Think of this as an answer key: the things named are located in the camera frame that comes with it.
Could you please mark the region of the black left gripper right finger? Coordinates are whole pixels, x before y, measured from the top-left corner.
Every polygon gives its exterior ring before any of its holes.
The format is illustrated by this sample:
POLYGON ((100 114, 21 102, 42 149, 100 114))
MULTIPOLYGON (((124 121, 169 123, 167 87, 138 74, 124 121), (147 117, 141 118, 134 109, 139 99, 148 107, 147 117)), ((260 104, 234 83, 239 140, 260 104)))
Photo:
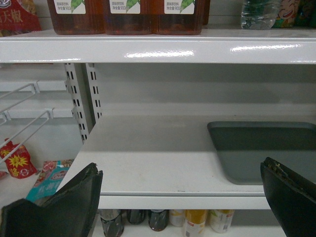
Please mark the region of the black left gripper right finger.
POLYGON ((260 164, 267 202, 287 237, 316 235, 316 184, 267 157, 260 164))

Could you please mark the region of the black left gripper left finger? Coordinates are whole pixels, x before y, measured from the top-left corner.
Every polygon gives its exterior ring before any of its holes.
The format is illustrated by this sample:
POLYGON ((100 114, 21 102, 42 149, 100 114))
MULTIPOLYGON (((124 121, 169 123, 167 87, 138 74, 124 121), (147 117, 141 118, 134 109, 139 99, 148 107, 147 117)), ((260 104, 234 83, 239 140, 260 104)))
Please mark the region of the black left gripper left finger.
POLYGON ((2 237, 86 237, 96 216, 103 172, 90 163, 41 205, 19 199, 1 209, 2 237))

